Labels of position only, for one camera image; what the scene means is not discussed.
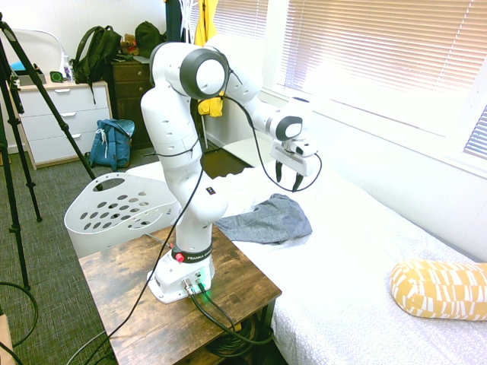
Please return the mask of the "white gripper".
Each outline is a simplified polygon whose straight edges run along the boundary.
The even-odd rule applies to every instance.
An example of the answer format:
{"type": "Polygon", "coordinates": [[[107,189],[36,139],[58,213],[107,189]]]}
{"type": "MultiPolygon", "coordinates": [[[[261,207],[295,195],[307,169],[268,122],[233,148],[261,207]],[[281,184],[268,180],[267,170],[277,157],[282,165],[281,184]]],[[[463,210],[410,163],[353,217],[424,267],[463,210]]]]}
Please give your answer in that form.
{"type": "Polygon", "coordinates": [[[292,187],[292,192],[297,192],[304,176],[310,176],[310,156],[303,157],[298,152],[287,151],[282,143],[277,141],[272,142],[270,155],[275,159],[275,178],[277,183],[281,182],[283,165],[297,173],[292,187]]]}

